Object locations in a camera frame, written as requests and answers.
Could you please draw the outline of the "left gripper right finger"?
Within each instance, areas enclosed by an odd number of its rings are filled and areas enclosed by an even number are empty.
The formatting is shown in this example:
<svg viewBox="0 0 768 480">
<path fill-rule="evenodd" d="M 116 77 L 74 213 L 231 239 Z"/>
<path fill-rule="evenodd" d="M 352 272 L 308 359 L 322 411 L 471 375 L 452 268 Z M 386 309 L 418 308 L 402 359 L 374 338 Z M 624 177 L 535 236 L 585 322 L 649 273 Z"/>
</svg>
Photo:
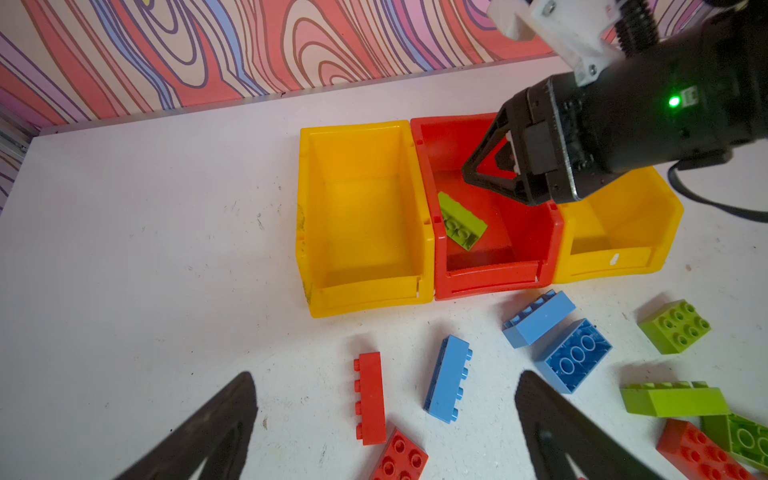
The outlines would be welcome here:
<svg viewBox="0 0 768 480">
<path fill-rule="evenodd" d="M 525 370 L 515 406 L 538 479 L 657 479 L 535 372 Z"/>
</svg>

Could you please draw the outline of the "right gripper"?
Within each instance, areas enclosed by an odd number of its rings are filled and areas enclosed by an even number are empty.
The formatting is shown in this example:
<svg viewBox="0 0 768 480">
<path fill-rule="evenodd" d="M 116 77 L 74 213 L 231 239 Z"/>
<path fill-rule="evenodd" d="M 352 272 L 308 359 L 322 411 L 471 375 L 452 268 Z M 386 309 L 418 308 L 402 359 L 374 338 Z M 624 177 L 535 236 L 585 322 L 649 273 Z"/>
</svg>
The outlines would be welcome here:
<svg viewBox="0 0 768 480">
<path fill-rule="evenodd" d="M 606 172 L 588 151 L 582 110 L 572 73 L 518 92 L 465 162 L 463 180 L 527 206 L 586 199 L 606 186 Z"/>
</svg>

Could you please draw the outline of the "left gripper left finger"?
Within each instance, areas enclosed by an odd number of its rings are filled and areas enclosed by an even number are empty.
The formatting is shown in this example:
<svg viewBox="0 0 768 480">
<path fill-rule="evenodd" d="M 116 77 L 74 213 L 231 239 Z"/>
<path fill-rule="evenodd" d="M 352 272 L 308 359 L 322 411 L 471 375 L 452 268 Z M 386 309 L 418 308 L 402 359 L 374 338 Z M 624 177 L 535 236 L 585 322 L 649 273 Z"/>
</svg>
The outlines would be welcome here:
<svg viewBox="0 0 768 480">
<path fill-rule="evenodd" d="M 238 479 L 257 413 L 255 383 L 244 371 L 119 477 Z"/>
</svg>

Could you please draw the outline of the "green lego side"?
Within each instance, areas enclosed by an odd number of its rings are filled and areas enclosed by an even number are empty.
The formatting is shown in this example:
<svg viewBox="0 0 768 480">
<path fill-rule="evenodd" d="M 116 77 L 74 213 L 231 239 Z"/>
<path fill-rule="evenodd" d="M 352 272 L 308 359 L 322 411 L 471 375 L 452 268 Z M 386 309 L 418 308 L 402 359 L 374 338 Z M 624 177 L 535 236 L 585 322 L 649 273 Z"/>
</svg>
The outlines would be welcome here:
<svg viewBox="0 0 768 480">
<path fill-rule="evenodd" d="M 706 382 L 663 382 L 629 384 L 620 387 L 628 413 L 656 418 L 729 415 L 719 388 Z"/>
</svg>

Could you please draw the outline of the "green lego square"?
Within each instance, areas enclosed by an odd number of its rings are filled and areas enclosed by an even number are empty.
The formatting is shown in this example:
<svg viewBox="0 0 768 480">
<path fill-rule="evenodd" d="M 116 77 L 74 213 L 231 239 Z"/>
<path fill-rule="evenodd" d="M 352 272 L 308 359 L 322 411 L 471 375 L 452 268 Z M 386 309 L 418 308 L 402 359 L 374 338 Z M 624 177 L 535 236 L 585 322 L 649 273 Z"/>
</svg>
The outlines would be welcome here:
<svg viewBox="0 0 768 480">
<path fill-rule="evenodd" d="M 686 300 L 665 305 L 640 321 L 639 328 L 662 355 L 683 353 L 711 331 L 710 323 Z"/>
</svg>

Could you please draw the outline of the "green lego tall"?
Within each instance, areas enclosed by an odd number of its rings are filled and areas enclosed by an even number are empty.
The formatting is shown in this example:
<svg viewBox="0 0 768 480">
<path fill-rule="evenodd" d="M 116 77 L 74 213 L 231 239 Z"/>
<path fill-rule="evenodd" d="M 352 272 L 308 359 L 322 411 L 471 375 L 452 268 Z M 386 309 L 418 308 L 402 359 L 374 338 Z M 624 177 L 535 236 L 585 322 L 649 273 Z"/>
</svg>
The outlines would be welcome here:
<svg viewBox="0 0 768 480">
<path fill-rule="evenodd" d="M 736 460 L 767 472 L 767 427 L 740 415 L 704 416 L 703 432 Z"/>
</svg>

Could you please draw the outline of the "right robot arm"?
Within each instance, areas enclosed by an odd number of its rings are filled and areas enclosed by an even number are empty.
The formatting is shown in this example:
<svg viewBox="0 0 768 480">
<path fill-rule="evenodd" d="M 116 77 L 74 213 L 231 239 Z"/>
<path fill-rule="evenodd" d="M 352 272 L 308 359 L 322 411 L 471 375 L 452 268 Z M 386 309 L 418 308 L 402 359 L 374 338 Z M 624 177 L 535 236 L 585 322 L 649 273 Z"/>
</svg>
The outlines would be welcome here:
<svg viewBox="0 0 768 480">
<path fill-rule="evenodd" d="M 464 180 L 528 206 L 577 202 L 621 176 L 727 162 L 767 135 L 767 5 L 719 1 L 661 39 L 645 1 L 494 1 L 505 37 L 568 65 L 499 110 Z"/>
</svg>

